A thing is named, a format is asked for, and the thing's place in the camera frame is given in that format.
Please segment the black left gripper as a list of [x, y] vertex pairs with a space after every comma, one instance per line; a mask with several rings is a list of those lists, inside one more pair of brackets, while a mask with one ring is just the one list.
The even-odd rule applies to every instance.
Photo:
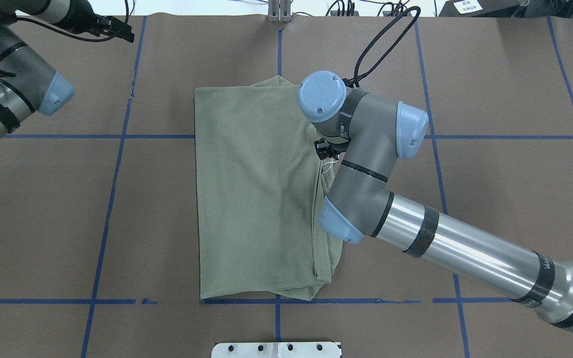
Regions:
[[58, 22], [58, 28], [71, 34], [89, 33], [100, 35], [99, 42], [123, 39], [134, 43], [135, 34], [128, 22], [114, 16], [100, 16], [93, 10], [88, 0], [68, 0], [66, 15]]

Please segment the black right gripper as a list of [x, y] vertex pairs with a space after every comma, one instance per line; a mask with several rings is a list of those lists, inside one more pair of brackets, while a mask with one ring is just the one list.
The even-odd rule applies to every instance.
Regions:
[[316, 131], [316, 134], [320, 138], [314, 141], [314, 149], [321, 161], [339, 159], [340, 154], [346, 152], [351, 141], [342, 136], [327, 136], [320, 131]]

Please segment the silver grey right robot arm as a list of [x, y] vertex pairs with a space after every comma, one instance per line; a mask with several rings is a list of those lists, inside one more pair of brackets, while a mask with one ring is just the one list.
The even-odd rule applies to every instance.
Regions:
[[296, 100], [323, 139], [315, 145], [320, 155], [344, 155], [318, 218], [325, 232], [349, 243], [382, 240], [573, 332], [573, 261], [555, 261], [387, 190], [396, 161], [420, 149], [425, 111], [348, 88], [331, 71], [305, 77]]

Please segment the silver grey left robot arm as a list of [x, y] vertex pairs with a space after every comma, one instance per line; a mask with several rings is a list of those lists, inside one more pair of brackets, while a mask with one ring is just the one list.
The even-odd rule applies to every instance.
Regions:
[[125, 18], [97, 14], [88, 0], [0, 0], [0, 139], [39, 112], [53, 115], [75, 94], [72, 84], [35, 52], [10, 25], [30, 22], [89, 43], [134, 41], [129, 25], [136, 3], [126, 0]]

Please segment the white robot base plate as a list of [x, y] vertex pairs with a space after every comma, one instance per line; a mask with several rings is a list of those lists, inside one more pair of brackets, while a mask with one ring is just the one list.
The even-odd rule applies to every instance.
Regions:
[[212, 358], [342, 358], [336, 342], [254, 342], [214, 345]]

